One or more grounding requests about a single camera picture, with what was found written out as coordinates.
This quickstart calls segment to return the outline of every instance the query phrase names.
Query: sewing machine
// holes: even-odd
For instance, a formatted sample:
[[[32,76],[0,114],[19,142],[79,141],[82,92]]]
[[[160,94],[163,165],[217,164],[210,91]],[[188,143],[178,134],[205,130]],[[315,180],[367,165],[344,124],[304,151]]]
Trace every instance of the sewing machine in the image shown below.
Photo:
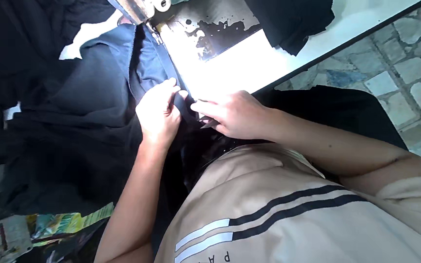
[[[129,19],[134,25],[144,23],[149,28],[158,44],[162,39],[151,25],[150,19],[155,15],[155,10],[166,12],[170,9],[171,0],[108,0],[116,9]]]

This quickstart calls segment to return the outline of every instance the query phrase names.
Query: black stripe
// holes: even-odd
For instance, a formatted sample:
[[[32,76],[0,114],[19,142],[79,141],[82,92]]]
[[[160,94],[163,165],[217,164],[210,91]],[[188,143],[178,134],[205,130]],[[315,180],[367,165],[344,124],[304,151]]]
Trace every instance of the black stripe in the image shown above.
[[[242,224],[261,218],[263,215],[268,213],[274,206],[293,202],[301,197],[323,195],[323,194],[327,194],[336,190],[346,190],[346,189],[340,185],[325,185],[319,188],[312,188],[312,189],[297,191],[287,196],[279,197],[279,198],[269,201],[267,205],[265,205],[264,207],[262,207],[261,209],[259,209],[258,211],[250,215],[244,215],[239,218],[230,219],[230,222],[228,223],[228,225],[229,226],[242,225]]]
[[[261,225],[248,228],[243,231],[234,232],[232,241],[259,235],[265,232],[266,230],[268,230],[269,227],[271,227],[274,223],[276,223],[277,221],[281,219],[298,216],[300,214],[303,214],[304,212],[314,210],[314,209],[343,206],[345,204],[352,203],[352,202],[367,202],[367,200],[365,200],[364,198],[358,195],[342,195],[334,199],[306,202],[299,206],[295,206],[293,208],[274,213],[270,218],[268,218]]]

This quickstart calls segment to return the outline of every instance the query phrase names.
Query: shirt sleeve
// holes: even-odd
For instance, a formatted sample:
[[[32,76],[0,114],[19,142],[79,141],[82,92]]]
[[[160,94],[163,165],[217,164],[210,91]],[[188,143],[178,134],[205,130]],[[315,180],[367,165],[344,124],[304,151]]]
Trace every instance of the shirt sleeve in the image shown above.
[[[358,194],[421,234],[421,177],[390,183],[376,196]]]

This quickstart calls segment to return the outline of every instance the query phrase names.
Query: dark blue fabric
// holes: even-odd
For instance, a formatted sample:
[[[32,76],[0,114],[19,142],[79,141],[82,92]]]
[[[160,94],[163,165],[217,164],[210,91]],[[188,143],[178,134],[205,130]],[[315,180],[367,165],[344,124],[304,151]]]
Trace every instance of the dark blue fabric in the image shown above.
[[[26,93],[3,140],[11,154],[5,207],[86,215],[119,198],[142,140],[135,105],[156,84],[177,78],[165,47],[146,30],[123,24],[88,41],[82,59],[50,64]],[[183,121],[178,139],[188,128]]]

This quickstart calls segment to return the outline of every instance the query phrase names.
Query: floor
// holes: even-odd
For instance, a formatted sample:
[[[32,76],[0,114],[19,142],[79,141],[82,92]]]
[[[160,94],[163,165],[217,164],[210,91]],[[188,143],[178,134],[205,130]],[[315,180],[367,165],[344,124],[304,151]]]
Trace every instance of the floor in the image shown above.
[[[379,99],[411,152],[421,156],[421,9],[277,86],[366,91]]]

